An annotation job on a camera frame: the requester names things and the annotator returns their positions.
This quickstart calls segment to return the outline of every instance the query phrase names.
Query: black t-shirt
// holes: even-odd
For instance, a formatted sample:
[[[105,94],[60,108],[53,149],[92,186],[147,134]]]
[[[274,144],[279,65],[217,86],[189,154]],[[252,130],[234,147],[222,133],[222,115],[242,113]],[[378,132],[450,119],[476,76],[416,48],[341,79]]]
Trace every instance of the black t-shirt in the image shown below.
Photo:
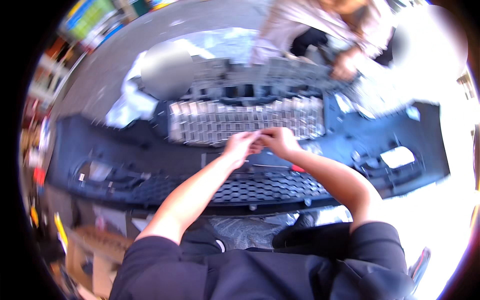
[[[364,275],[406,268],[396,229],[381,222],[351,234],[343,261],[246,250],[193,259],[168,239],[147,237],[125,253],[110,300],[362,299]]]

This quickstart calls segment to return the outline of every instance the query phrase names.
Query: honeycomb mesh grille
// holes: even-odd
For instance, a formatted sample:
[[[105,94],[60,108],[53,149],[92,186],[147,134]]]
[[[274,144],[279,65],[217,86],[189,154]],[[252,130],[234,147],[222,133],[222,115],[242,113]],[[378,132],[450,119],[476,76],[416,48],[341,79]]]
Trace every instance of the honeycomb mesh grille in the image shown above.
[[[211,203],[299,202],[327,193],[309,174],[287,172],[259,175],[261,178],[227,180],[214,194]],[[144,205],[161,204],[183,180],[152,176],[134,190],[129,201]]]
[[[298,140],[324,134],[323,102],[316,97],[284,98],[262,106],[228,106],[220,101],[170,104],[169,139],[215,145],[232,134],[268,127],[292,129]]]

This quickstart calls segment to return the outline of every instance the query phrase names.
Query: forearm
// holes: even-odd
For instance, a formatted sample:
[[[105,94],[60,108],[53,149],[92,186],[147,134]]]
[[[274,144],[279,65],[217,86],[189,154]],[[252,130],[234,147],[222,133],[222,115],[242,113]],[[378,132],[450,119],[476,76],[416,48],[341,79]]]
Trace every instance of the forearm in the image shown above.
[[[221,156],[187,179],[165,199],[137,239],[164,236],[163,229],[169,228],[169,236],[164,237],[180,243],[185,230],[200,216],[232,171],[231,161]]]
[[[381,200],[366,178],[342,163],[305,150],[299,150],[289,160],[311,174],[352,215]]]

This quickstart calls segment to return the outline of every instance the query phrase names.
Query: grille slat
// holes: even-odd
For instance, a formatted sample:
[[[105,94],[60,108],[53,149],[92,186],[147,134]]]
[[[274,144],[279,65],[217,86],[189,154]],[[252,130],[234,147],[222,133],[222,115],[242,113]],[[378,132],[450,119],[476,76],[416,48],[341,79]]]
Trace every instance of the grille slat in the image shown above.
[[[324,134],[323,102],[316,97],[284,98],[263,106],[227,106],[219,101],[170,104],[170,141],[215,145],[232,134],[267,127],[288,127],[298,140]]]

